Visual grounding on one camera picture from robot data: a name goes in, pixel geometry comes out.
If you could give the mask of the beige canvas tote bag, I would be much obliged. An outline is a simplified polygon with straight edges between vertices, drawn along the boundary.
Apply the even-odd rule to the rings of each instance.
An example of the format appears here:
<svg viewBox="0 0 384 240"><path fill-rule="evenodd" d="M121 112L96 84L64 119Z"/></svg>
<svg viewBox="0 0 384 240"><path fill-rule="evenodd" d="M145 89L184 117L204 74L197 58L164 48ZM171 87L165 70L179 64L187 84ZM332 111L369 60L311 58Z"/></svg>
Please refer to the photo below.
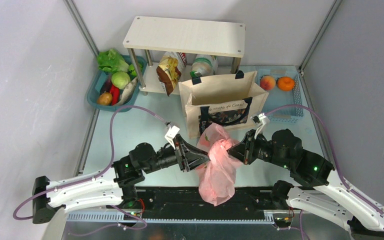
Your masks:
<svg viewBox="0 0 384 240"><path fill-rule="evenodd" d="M269 92L255 78L257 71L211 75L180 82L179 92L189 138L200 137L212 124L227 131L254 126Z"/></svg>

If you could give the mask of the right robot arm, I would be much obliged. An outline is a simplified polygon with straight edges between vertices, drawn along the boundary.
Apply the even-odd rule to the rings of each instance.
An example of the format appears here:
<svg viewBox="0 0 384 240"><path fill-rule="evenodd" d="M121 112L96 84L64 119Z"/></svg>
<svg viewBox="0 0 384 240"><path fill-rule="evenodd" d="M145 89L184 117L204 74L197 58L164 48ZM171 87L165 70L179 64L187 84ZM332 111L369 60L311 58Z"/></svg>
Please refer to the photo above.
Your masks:
<svg viewBox="0 0 384 240"><path fill-rule="evenodd" d="M276 131L271 140L250 130L228 154L245 165L259 159L289 170L302 187L277 181L271 196L282 204L328 220L354 240L384 240L384 205L341 179L330 161L303 149L301 139L289 129Z"/></svg>

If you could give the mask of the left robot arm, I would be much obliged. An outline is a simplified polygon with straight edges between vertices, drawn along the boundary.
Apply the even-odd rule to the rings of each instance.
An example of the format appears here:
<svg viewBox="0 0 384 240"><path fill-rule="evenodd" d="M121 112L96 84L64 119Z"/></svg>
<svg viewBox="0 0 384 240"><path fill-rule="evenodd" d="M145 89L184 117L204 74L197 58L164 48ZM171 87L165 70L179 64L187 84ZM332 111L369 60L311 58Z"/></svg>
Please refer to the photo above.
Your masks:
<svg viewBox="0 0 384 240"><path fill-rule="evenodd" d="M150 174L171 166L183 172L194 170L209 161L208 153L187 143L179 134L173 144L155 150L149 143L138 144L125 157L109 168L73 178L51 181L37 177L33 185L33 224L51 221L59 209L65 213L99 206L120 206L133 203L135 185Z"/></svg>

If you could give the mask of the brown chips bag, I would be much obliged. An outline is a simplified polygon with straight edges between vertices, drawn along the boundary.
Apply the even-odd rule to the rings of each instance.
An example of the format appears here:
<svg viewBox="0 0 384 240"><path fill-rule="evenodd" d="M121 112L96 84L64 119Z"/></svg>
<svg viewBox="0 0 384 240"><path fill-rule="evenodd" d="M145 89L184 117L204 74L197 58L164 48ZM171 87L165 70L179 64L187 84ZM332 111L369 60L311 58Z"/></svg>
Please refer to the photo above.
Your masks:
<svg viewBox="0 0 384 240"><path fill-rule="evenodd" d="M187 58L183 52L166 51L161 57L156 73L167 96L172 94L178 85L186 64Z"/></svg>

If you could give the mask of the pink plastic grocery bag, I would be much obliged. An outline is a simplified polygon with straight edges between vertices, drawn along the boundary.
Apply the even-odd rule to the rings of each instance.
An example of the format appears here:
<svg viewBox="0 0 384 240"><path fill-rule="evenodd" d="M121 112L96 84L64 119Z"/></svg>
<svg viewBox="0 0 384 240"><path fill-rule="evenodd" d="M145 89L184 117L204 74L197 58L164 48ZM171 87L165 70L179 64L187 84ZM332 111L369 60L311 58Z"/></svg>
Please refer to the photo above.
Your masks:
<svg viewBox="0 0 384 240"><path fill-rule="evenodd" d="M198 191L203 201L219 206L235 194L237 169L243 165L228 150L239 141L221 126L212 123L200 136L197 148L207 152L209 161L198 166Z"/></svg>

